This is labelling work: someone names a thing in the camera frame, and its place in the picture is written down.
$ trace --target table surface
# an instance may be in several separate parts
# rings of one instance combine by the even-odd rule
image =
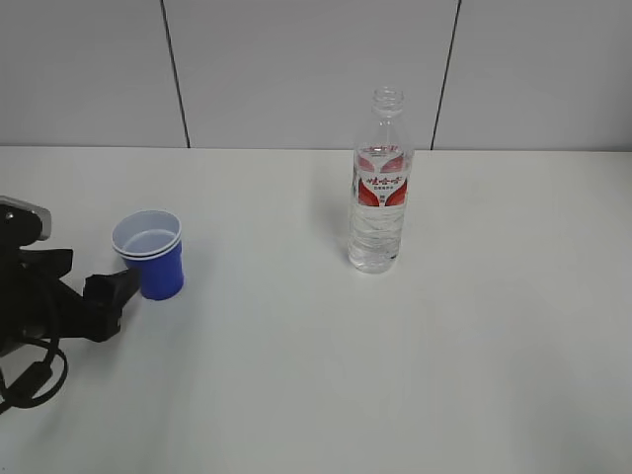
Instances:
[[[418,152],[400,259],[345,254],[349,151],[0,149],[65,280],[121,268],[142,208],[187,283],[63,343],[49,404],[0,417],[13,473],[632,471],[632,154]],[[36,356],[1,361],[12,379]]]

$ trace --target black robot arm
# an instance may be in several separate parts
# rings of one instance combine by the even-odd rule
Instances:
[[[47,350],[9,387],[0,370],[0,413],[10,407],[31,408],[56,393],[67,373],[59,349],[62,338],[106,341],[120,331],[122,309],[138,291],[137,270],[86,278],[83,296],[60,278],[72,268],[70,249],[23,250],[50,234],[50,213],[38,206],[0,197],[0,356],[23,344]],[[52,376],[55,356],[64,361],[60,380],[36,397]]]

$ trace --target clear plastic bottle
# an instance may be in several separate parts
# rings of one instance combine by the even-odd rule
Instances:
[[[375,90],[371,121],[355,141],[349,259],[368,274],[386,272],[399,254],[415,154],[403,103],[398,89]]]

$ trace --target stacked cups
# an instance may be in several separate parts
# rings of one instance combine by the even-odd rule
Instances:
[[[174,214],[141,210],[115,227],[112,241],[125,264],[140,270],[145,298],[168,299],[182,289],[182,224]]]

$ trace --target bottle neck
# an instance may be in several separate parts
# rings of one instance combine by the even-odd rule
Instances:
[[[380,120],[394,119],[404,110],[404,94],[393,87],[380,87],[373,94],[372,110]]]

